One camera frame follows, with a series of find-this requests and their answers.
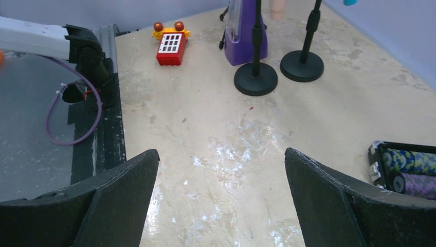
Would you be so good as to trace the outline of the black round-base mic stand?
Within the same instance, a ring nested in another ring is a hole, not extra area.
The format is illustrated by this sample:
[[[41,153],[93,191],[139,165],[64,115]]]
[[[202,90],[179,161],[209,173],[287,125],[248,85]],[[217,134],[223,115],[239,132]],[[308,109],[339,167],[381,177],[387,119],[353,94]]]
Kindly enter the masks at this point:
[[[324,62],[310,51],[314,33],[317,31],[321,12],[321,0],[316,0],[306,24],[306,36],[303,48],[287,53],[280,62],[280,71],[288,79],[296,82],[312,82],[324,72]]]

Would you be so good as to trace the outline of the pink microphone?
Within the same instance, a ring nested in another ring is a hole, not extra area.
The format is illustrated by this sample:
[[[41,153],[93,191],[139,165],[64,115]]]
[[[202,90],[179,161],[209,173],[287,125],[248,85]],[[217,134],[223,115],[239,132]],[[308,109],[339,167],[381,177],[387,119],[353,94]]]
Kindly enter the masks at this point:
[[[270,18],[274,21],[280,21],[283,19],[286,0],[270,0],[269,1]]]

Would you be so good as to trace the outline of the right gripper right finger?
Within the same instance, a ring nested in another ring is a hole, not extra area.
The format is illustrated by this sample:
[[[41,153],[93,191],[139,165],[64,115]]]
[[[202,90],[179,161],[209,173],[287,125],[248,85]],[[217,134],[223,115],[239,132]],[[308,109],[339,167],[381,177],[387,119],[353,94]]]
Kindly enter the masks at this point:
[[[287,148],[306,246],[435,246],[435,201],[382,189]]]

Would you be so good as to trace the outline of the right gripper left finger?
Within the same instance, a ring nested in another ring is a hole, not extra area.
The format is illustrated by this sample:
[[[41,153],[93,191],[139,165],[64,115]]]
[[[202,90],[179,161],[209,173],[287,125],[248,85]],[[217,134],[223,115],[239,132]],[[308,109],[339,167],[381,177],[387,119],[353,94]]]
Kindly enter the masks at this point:
[[[159,153],[32,200],[1,203],[1,246],[139,246]]]

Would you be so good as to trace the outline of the blue microphone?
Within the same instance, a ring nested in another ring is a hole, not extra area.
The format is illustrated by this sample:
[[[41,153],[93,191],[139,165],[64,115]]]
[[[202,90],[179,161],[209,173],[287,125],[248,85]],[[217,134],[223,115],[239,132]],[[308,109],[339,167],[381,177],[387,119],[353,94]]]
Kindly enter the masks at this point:
[[[345,6],[352,6],[357,3],[358,0],[343,0]]]

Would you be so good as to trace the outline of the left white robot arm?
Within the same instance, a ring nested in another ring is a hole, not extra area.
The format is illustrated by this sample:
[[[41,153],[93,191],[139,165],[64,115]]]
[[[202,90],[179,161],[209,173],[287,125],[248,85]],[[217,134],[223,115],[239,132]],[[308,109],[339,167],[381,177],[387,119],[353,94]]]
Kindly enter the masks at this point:
[[[102,106],[115,103],[114,65],[97,36],[74,25],[45,25],[1,18],[1,49],[66,60],[99,91]]]

